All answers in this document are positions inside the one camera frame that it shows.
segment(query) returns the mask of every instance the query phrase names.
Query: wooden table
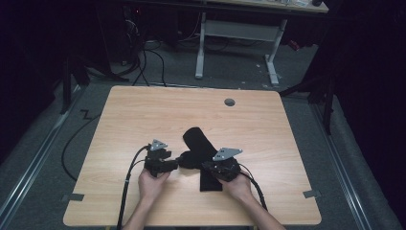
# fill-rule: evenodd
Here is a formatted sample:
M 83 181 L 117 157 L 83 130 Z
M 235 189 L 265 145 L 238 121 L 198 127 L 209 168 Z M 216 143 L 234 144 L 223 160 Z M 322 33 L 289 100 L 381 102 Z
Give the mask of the wooden table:
M 224 103 L 235 100 L 234 106 Z M 135 152 L 153 139 L 172 158 L 188 150 L 182 135 L 200 127 L 216 149 L 243 149 L 236 160 L 259 183 L 268 209 L 282 224 L 318 224 L 321 216 L 277 92 L 130 87 L 112 88 L 81 169 L 64 223 L 116 225 L 124 179 Z M 137 165 L 130 179 L 124 222 L 138 201 Z M 253 225 L 225 192 L 199 192 L 199 171 L 173 171 L 147 220 L 152 226 Z

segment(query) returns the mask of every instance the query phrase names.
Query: table top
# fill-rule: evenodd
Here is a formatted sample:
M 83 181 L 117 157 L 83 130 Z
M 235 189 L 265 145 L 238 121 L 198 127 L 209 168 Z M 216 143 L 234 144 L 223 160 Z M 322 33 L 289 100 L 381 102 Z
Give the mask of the table top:
M 207 0 L 207 2 L 214 3 L 237 4 L 253 7 L 289 10 L 296 12 L 328 12 L 328 7 L 324 2 L 319 7 L 315 7 L 311 4 L 311 0 L 303 0 L 303 1 L 308 2 L 306 7 L 301 7 L 294 4 L 294 2 L 297 2 L 297 0 L 291 0 L 289 4 L 283 4 L 281 3 L 281 1 L 274 0 Z
M 226 99 L 236 104 L 228 106 Z M 200 127 L 218 150 L 243 150 L 235 159 L 251 171 L 269 212 L 282 224 L 321 221 L 315 198 L 303 194 L 311 187 L 277 92 L 114 86 L 73 191 L 84 198 L 69 202 L 64 223 L 116 225 L 125 175 L 136 151 L 157 139 L 169 145 L 174 159 L 189 150 L 182 136 L 191 127 Z M 124 222 L 138 201 L 142 168 L 133 169 Z M 147 225 L 253 225 L 226 192 L 199 192 L 199 178 L 199 170 L 173 171 Z M 254 186 L 252 190 L 258 198 Z

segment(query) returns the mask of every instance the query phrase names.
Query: metal bracket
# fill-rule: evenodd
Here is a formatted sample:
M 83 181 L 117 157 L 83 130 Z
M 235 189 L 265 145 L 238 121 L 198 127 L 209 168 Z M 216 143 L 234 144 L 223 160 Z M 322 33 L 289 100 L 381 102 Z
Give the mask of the metal bracket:
M 161 150 L 163 148 L 166 148 L 167 146 L 167 144 L 153 139 L 150 150 Z
M 237 154 L 242 153 L 242 149 L 228 149 L 228 148 L 221 148 L 213 157 L 214 161 L 222 161 L 226 160 L 230 157 L 233 157 Z

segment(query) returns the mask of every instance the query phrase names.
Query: black cloth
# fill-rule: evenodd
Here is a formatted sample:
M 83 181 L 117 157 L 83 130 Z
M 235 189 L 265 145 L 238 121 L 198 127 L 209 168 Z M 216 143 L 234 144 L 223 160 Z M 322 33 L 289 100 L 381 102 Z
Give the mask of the black cloth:
M 200 192 L 222 191 L 220 182 L 202 166 L 203 162 L 213 161 L 213 157 L 217 153 L 212 143 L 206 138 L 200 127 L 190 128 L 183 135 L 183 139 L 190 150 L 181 154 L 179 167 L 200 170 Z

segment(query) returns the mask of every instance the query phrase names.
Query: table leg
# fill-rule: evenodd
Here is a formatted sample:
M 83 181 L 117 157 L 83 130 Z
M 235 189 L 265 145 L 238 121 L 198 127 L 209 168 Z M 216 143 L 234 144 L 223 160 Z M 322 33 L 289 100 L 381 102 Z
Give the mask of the table leg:
M 272 52 L 270 55 L 265 55 L 265 61 L 266 61 L 266 66 L 268 67 L 268 73 L 269 73 L 269 78 L 271 80 L 272 85 L 278 85 L 279 81 L 278 81 L 278 75 L 277 72 L 275 70 L 275 66 L 274 66 L 274 58 L 275 55 L 278 51 L 278 47 L 281 43 L 281 39 L 283 36 L 283 32 L 284 32 L 284 28 L 286 27 L 286 23 L 287 23 L 287 19 L 284 19 L 281 22 L 281 25 L 278 29 L 275 41 L 274 41 L 274 46 L 272 48 Z
M 200 26 L 200 46 L 199 53 L 197 54 L 196 74 L 197 79 L 203 78 L 204 66 L 204 37 L 206 33 L 206 13 L 202 12 L 201 26 Z

